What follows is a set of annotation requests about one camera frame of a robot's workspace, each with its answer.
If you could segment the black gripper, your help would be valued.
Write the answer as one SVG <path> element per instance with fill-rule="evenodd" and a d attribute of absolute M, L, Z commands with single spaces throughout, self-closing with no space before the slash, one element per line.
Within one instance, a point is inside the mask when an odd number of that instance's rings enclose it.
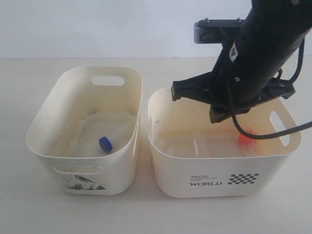
<path fill-rule="evenodd" d="M 294 78 L 281 79 L 282 66 L 295 51 L 289 41 L 240 43 L 223 48 L 212 71 L 171 86 L 173 101 L 181 98 L 209 104 L 210 123 L 221 123 L 233 114 L 277 98 L 290 98 Z"/>

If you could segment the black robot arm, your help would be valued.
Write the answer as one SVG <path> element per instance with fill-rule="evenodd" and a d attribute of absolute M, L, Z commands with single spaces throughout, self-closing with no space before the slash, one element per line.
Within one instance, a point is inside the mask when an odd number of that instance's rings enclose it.
<path fill-rule="evenodd" d="M 309 0 L 254 0 L 245 19 L 203 19 L 194 24 L 197 44 L 221 44 L 211 71 L 174 81 L 172 100 L 188 98 L 210 105 L 210 121 L 218 123 L 231 111 L 244 114 L 273 99 L 295 92 L 281 68 L 304 45 L 312 29 Z"/>

